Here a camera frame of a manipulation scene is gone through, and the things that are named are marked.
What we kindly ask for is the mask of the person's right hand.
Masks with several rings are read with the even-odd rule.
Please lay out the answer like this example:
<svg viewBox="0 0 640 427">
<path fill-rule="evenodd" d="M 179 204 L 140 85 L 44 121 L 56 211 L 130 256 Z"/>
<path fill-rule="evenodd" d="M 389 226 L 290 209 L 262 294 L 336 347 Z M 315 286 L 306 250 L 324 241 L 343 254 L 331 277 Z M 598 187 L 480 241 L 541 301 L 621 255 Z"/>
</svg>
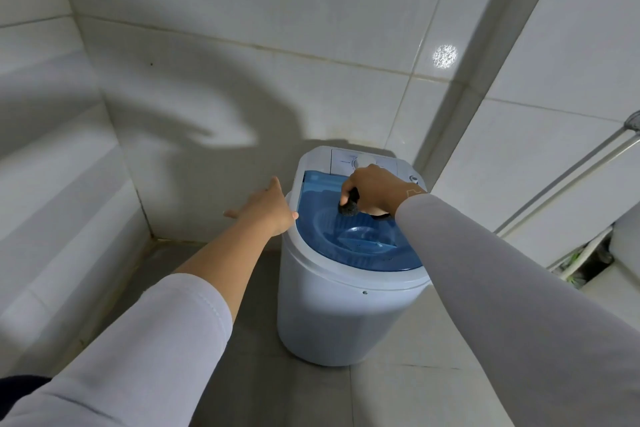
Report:
<svg viewBox="0 0 640 427">
<path fill-rule="evenodd" d="M 388 214 L 395 218 L 397 209 L 403 202 L 411 197 L 427 194 L 419 185 L 403 181 L 374 164 L 356 169 L 351 176 L 356 176 L 360 184 L 359 211 L 372 216 Z"/>
</svg>

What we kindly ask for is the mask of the person's left hand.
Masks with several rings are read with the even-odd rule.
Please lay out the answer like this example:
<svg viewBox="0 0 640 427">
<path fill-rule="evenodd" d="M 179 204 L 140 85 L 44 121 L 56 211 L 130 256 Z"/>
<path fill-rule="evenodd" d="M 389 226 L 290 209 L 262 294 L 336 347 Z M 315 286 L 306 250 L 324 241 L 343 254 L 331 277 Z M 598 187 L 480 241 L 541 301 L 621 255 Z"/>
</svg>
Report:
<svg viewBox="0 0 640 427">
<path fill-rule="evenodd" d="M 299 213 L 291 210 L 278 177 L 273 176 L 267 188 L 254 192 L 241 208 L 226 210 L 223 216 L 257 225 L 270 237 L 275 237 L 290 229 Z"/>
</svg>

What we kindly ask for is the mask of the black scrubbing pad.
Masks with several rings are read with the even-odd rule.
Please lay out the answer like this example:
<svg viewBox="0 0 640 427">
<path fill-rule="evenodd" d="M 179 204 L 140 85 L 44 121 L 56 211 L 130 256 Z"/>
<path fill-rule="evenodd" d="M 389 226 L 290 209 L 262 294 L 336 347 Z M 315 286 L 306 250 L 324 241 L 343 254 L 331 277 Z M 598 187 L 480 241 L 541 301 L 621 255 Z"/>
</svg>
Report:
<svg viewBox="0 0 640 427">
<path fill-rule="evenodd" d="M 349 190 L 348 199 L 345 204 L 339 205 L 339 213 L 342 216 L 356 216 L 359 213 L 358 208 L 358 200 L 359 200 L 359 192 L 356 187 Z"/>
</svg>

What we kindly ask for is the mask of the person's left forearm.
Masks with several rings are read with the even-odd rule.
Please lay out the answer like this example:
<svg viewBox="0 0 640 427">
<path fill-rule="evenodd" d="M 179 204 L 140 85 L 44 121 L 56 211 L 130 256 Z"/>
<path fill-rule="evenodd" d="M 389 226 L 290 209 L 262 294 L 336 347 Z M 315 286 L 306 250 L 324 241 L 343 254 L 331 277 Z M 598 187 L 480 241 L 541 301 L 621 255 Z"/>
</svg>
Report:
<svg viewBox="0 0 640 427">
<path fill-rule="evenodd" d="M 18 400 L 0 427 L 189 427 L 253 268 L 288 228 L 237 222 Z"/>
</svg>

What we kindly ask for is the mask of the person's right forearm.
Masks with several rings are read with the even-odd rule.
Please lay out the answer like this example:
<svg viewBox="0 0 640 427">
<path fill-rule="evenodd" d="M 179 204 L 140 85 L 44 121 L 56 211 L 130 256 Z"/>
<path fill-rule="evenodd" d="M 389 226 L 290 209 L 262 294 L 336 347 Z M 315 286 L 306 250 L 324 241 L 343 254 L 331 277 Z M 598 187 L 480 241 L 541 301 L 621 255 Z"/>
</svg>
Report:
<svg viewBox="0 0 640 427">
<path fill-rule="evenodd" d="M 430 194 L 396 223 L 515 427 L 640 427 L 640 332 Z"/>
</svg>

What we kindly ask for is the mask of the white washer control panel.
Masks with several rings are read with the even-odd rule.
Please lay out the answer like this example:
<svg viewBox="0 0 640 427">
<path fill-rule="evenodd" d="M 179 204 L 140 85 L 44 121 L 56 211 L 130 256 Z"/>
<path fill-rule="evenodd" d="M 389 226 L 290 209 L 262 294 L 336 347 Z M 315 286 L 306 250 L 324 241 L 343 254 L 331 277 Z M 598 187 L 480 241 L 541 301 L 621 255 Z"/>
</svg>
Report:
<svg viewBox="0 0 640 427">
<path fill-rule="evenodd" d="M 332 175 L 350 176 L 356 169 L 374 164 L 398 176 L 395 158 L 341 148 L 332 148 L 330 153 L 330 174 Z"/>
</svg>

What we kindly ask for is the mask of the blue transparent washer lid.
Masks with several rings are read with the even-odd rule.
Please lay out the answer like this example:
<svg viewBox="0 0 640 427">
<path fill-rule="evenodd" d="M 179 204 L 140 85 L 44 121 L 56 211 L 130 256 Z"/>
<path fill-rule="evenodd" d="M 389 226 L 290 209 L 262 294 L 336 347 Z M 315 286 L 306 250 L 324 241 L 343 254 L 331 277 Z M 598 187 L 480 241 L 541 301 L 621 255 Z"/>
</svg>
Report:
<svg viewBox="0 0 640 427">
<path fill-rule="evenodd" d="M 352 268 L 376 272 L 421 268 L 419 257 L 390 215 L 340 215 L 346 179 L 320 171 L 304 173 L 296 224 L 301 238 L 320 255 Z"/>
</svg>

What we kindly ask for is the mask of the white mini washing machine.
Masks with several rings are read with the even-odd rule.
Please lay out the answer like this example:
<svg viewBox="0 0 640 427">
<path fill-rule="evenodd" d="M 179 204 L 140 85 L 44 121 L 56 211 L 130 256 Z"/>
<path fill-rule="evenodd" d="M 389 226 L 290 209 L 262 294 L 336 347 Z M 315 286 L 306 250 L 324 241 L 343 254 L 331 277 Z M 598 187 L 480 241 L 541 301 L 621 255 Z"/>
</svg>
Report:
<svg viewBox="0 0 640 427">
<path fill-rule="evenodd" d="M 293 211 L 298 212 L 304 173 L 330 174 L 332 148 L 318 146 L 300 158 L 286 196 Z M 398 178 L 410 182 L 408 177 L 415 175 L 419 186 L 425 187 L 408 162 L 395 159 Z M 297 220 L 282 236 L 278 336 L 288 351 L 309 363 L 326 367 L 357 364 L 431 285 L 431 279 L 423 265 L 410 271 L 376 272 L 327 259 L 307 245 L 296 224 Z"/>
</svg>

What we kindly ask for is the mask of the dark navy garment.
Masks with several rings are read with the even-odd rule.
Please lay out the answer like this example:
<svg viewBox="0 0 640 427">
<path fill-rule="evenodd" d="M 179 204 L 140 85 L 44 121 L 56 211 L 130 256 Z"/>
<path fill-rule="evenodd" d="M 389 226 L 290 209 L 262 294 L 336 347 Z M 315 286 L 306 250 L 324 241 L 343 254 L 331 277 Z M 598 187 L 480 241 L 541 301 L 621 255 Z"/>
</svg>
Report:
<svg viewBox="0 0 640 427">
<path fill-rule="evenodd" d="M 51 381 L 40 375 L 13 375 L 0 378 L 0 417 L 4 417 L 21 398 Z"/>
</svg>

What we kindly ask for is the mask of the white wall pipe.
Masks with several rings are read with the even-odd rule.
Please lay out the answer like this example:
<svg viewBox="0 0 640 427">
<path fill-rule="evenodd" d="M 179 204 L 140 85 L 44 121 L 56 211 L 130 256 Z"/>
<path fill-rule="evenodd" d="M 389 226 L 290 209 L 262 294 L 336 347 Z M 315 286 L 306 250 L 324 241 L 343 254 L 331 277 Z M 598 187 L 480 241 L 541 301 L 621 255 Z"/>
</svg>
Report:
<svg viewBox="0 0 640 427">
<path fill-rule="evenodd" d="M 640 142 L 640 133 L 634 132 L 631 137 L 617 144 L 597 161 L 588 165 L 588 167 L 583 171 L 580 171 L 580 168 L 583 165 L 588 164 L 589 160 L 596 157 L 598 153 L 606 149 L 613 142 L 614 140 L 610 139 L 608 143 L 605 143 L 604 146 L 598 148 L 589 158 L 584 158 L 579 162 L 579 164 L 575 164 L 570 170 L 562 174 L 561 177 L 556 181 L 553 181 L 553 183 L 551 183 L 547 188 L 525 204 L 523 208 L 500 225 L 500 227 L 494 231 L 494 234 L 502 238 L 513 235 L 516 230 L 523 228 L 526 223 L 531 222 L 544 210 L 550 208 L 552 204 L 559 202 L 561 198 L 568 195 L 570 191 L 580 185 L 583 181 L 586 181 L 597 171 L 600 171 L 607 164 L 623 155 L 630 148 L 633 148 L 633 146 Z"/>
<path fill-rule="evenodd" d="M 550 204 L 555 197 L 559 197 L 564 191 L 568 190 L 571 185 L 587 177 L 588 172 L 596 170 L 596 167 L 614 160 L 632 148 L 632 146 L 640 141 L 640 120 L 638 117 L 640 117 L 640 113 L 633 114 L 621 128 L 614 131 L 613 134 L 596 145 L 596 147 L 585 156 L 581 157 L 567 170 L 542 188 L 529 201 L 526 201 L 514 214 L 497 227 L 493 233 L 498 236 L 508 236 L 511 230 L 516 229 L 518 225 L 524 222 L 530 215 L 540 211 L 545 205 Z M 613 150 L 609 151 L 605 156 L 596 160 L 595 163 L 589 165 L 598 154 L 602 153 L 627 133 L 631 135 L 626 140 L 615 146 Z"/>
</svg>

